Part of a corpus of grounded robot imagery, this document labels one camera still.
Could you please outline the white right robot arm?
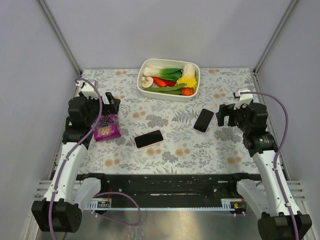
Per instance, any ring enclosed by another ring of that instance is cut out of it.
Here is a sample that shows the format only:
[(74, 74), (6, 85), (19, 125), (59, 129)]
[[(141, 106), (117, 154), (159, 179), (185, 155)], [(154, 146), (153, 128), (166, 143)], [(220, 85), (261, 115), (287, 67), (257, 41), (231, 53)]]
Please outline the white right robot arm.
[(303, 214), (295, 202), (281, 164), (274, 137), (267, 131), (265, 105), (222, 104), (216, 113), (218, 126), (238, 127), (243, 144), (258, 168), (264, 191), (249, 178), (236, 182), (237, 193), (244, 198), (257, 217), (258, 232), (263, 240), (301, 240), (312, 226), (311, 217)]

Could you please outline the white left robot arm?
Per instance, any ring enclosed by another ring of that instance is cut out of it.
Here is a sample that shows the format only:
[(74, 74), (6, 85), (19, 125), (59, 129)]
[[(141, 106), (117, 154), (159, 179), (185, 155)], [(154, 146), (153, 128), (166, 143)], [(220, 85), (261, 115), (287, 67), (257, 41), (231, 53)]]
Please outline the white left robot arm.
[(97, 118), (117, 114), (120, 100), (106, 92), (108, 103), (80, 93), (68, 102), (68, 117), (62, 136), (58, 166), (42, 200), (35, 200), (31, 212), (43, 232), (75, 233), (83, 211), (92, 198), (105, 190), (106, 178), (90, 173), (74, 189), (80, 163), (87, 155)]

